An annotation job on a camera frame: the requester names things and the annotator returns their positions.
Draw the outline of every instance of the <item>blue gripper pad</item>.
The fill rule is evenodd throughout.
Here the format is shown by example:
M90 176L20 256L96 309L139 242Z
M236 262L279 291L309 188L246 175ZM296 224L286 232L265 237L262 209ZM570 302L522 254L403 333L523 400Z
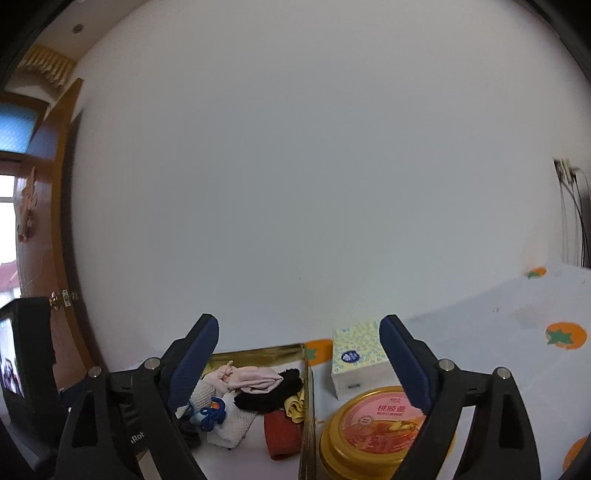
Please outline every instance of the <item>blue gripper pad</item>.
M408 400L428 415L439 393L437 358L426 343L413 338L396 315L382 319L379 340Z
M185 338L175 340L162 357L160 394L170 409L189 403L189 399L219 339L217 319L208 313L191 328Z

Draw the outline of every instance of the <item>food label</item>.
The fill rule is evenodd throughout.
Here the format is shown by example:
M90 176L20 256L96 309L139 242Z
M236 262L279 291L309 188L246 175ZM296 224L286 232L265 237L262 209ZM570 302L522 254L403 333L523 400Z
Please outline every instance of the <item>food label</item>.
M340 430L355 449L380 455L408 450L424 419L404 392L384 392L353 406Z

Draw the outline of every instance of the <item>red cloth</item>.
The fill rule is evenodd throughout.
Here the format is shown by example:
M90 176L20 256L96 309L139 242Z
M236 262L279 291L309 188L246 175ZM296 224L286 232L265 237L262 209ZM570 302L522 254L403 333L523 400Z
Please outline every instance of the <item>red cloth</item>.
M303 424L296 424L285 414L285 410L265 413L265 440L273 460L283 460L301 451Z

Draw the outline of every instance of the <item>white towel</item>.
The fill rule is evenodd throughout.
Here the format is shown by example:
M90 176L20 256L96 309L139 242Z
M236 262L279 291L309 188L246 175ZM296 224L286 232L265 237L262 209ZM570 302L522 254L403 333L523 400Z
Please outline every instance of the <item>white towel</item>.
M199 380L195 385L195 390L191 393L190 401L193 405L194 413L199 412L202 408L212 406L212 397L217 397L216 389L207 382ZM179 419L187 411L189 405L177 408L176 416Z
M226 404L226 420L215 425L212 432L207 433L207 441L213 445L234 448L246 435L256 413L240 410L234 404L237 393L226 393L222 400Z

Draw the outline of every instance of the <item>black cloth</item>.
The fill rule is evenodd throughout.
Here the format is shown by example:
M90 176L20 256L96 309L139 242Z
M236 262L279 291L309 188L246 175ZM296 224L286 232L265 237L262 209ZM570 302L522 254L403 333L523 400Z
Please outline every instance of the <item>black cloth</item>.
M297 368L290 368L280 373L283 377L277 387L269 393L252 394L240 392L234 398L234 403L241 410L256 411L257 413L271 413L283 408L285 401L292 395L296 395L304 385Z
M199 436L200 429L199 426L193 425L189 421L189 418L188 415L180 417L177 426L187 447L189 447L189 450L193 450L201 445L201 438Z

